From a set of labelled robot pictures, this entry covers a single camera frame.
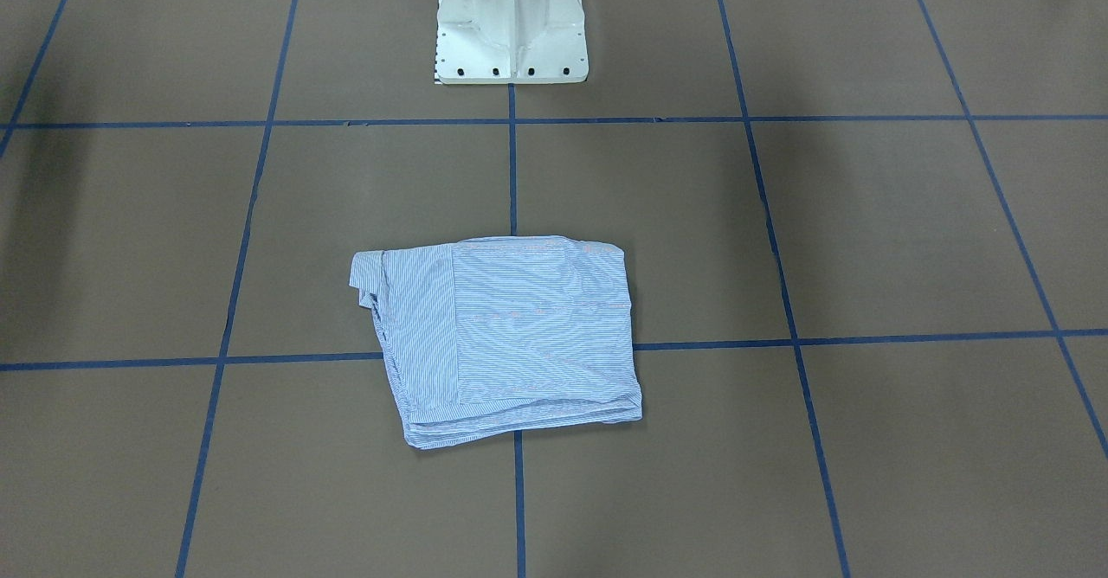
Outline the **light blue striped shirt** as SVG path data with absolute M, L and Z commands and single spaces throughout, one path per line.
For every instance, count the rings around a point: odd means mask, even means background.
M 403 438 L 447 448 L 642 419 L 626 259 L 609 242 L 486 236 L 353 254 Z

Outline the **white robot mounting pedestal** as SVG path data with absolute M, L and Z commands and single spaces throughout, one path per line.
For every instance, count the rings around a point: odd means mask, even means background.
M 584 0 L 438 0 L 438 84 L 581 84 L 589 78 Z

